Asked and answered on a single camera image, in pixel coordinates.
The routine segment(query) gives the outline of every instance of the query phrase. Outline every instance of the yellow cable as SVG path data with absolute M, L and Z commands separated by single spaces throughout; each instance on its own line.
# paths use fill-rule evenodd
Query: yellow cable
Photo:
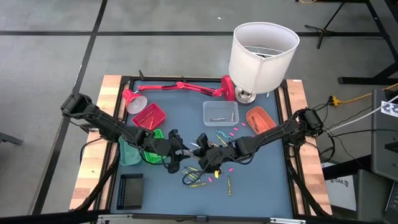
M 312 0 L 312 1 L 309 1 L 309 2 L 306 2 L 306 1 L 303 1 L 303 0 L 299 0 L 301 3 L 304 3 L 304 4 L 311 4 L 311 3 L 314 3 L 314 2 L 316 2 L 317 0 Z
M 389 90 L 389 89 L 391 89 L 391 88 L 393 88 L 393 87 L 395 87 L 395 86 L 397 86 L 398 85 L 398 83 L 396 83 L 396 84 L 393 84 L 392 86 L 389 86 L 389 87 L 387 87 L 387 88 L 384 88 L 383 90 Z M 337 106 L 339 103 L 351 103 L 351 102 L 354 102 L 354 101 L 356 101 L 356 100 L 360 100 L 360 99 L 362 99 L 362 98 L 365 98 L 365 97 L 367 97 L 367 96 L 371 96 L 372 95 L 372 93 L 368 93 L 368 94 L 365 94 L 365 95 L 363 95 L 363 96 L 359 96 L 359 97 L 357 97 L 357 98 L 353 98 L 352 100 L 339 100 L 339 99 L 337 99 L 335 96 L 333 96 L 333 106 Z

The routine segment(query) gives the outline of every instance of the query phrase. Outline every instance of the green plastic container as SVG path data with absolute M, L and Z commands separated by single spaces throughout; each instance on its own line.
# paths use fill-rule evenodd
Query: green plastic container
M 164 138 L 162 130 L 156 129 L 154 130 L 155 136 L 154 138 Z M 156 163 L 162 160 L 162 156 L 159 156 L 158 154 L 150 153 L 150 152 L 144 152 L 144 157 L 148 162 L 151 163 Z
M 122 137 L 119 138 L 120 164 L 122 166 L 136 165 L 141 162 L 141 156 L 137 148 L 132 147 Z

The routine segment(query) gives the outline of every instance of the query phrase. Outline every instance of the red plastic tray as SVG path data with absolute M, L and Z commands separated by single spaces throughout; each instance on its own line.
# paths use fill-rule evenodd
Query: red plastic tray
M 258 131 L 256 131 L 252 117 L 256 120 Z M 246 121 L 256 134 L 263 133 L 264 131 L 268 131 L 271 128 L 276 127 L 276 124 L 272 118 L 260 106 L 257 106 L 246 113 Z
M 146 128 L 153 131 L 166 120 L 166 114 L 156 103 L 151 103 L 147 108 L 143 109 L 132 122 L 138 127 Z

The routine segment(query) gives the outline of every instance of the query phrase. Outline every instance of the lamp base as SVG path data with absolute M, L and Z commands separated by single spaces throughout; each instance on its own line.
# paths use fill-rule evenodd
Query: lamp base
M 252 103 L 254 99 L 256 99 L 256 94 L 255 93 L 248 93 L 244 90 L 242 90 L 239 87 L 235 88 L 235 97 L 236 100 L 238 100 L 240 103 L 243 104 L 248 104 Z

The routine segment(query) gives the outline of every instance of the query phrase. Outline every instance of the blue mat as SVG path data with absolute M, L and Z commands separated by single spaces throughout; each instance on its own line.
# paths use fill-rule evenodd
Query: blue mat
M 173 85 L 174 82 L 136 81 L 133 90 L 138 85 Z M 195 83 L 209 88 L 219 88 L 219 83 Z M 143 92 L 148 99 L 164 110 L 167 118 L 160 128 L 165 137 L 172 129 L 184 140 L 184 145 L 195 149 L 190 142 L 194 142 L 199 134 L 206 133 L 209 140 L 221 144 L 215 136 L 215 130 L 225 133 L 233 132 L 235 137 L 251 136 L 252 129 L 242 122 L 246 122 L 246 112 L 255 106 L 263 107 L 278 125 L 278 115 L 274 93 L 266 98 L 265 94 L 258 95 L 255 102 L 249 106 L 239 105 L 239 123 L 234 127 L 206 127 L 203 123 L 203 102 L 222 101 L 223 97 L 213 98 L 194 91 L 182 90 L 148 90 Z M 133 115 L 127 118 L 127 124 L 133 125 Z M 181 162 L 181 167 L 193 166 L 200 168 L 198 160 L 191 158 Z M 204 187 L 190 189 L 182 184 L 181 172 L 169 174 L 163 166 L 154 166 L 141 162 L 135 166 L 118 167 L 118 176 L 111 205 L 111 213 L 148 213 L 165 215 L 207 215 L 227 217 L 279 217 L 292 218 L 292 205 L 289 196 L 289 186 L 282 152 L 282 141 L 274 141 L 260 148 L 254 160 L 246 166 L 233 162 L 223 164 L 224 170 L 219 179 L 213 174 L 205 174 L 202 181 L 207 181 Z M 140 210 L 117 210 L 116 198 L 119 188 L 120 175 L 144 174 L 144 197 Z M 226 176 L 230 175 L 232 196 L 228 195 Z

